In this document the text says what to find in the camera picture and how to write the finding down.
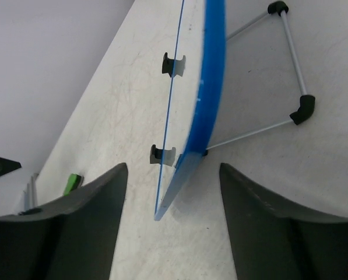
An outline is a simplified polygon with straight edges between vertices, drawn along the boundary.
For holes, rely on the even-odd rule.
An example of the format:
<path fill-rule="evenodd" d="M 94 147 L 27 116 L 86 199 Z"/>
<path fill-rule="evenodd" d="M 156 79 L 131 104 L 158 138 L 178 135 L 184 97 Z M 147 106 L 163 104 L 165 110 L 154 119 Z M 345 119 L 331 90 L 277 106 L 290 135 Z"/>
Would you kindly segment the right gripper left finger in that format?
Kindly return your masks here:
<path fill-rule="evenodd" d="M 0 216 L 0 279 L 108 279 L 127 181 L 120 163 L 66 196 Z"/>

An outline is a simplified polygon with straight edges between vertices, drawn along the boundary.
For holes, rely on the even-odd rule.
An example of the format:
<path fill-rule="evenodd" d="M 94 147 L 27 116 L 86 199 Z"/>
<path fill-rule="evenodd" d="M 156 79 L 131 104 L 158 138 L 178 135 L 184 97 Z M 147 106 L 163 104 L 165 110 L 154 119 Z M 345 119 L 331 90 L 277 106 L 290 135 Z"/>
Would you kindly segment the blue framed whiteboard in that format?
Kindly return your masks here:
<path fill-rule="evenodd" d="M 152 145 L 159 165 L 154 220 L 160 221 L 206 155 L 223 90 L 225 1 L 181 1 L 173 49 L 161 72 L 169 78 L 163 143 Z"/>

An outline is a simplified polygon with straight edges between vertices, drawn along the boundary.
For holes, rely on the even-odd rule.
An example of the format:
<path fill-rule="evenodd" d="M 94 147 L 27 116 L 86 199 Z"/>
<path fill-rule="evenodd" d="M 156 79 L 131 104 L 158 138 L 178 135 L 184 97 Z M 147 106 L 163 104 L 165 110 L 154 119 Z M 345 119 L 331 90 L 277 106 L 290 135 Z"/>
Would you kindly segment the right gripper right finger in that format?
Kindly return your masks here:
<path fill-rule="evenodd" d="M 348 218 L 289 200 L 228 163 L 219 179 L 238 279 L 348 279 Z"/>

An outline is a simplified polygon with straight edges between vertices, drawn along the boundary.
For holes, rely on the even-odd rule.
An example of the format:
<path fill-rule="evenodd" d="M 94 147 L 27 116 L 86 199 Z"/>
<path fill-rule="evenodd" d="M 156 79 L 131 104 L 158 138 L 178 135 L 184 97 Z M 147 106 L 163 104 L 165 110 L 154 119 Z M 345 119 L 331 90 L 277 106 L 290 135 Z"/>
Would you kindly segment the green whiteboard eraser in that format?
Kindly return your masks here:
<path fill-rule="evenodd" d="M 64 189 L 63 195 L 68 195 L 70 192 L 76 190 L 82 185 L 82 183 L 83 183 L 83 176 L 72 173 L 68 177 L 68 181 Z"/>

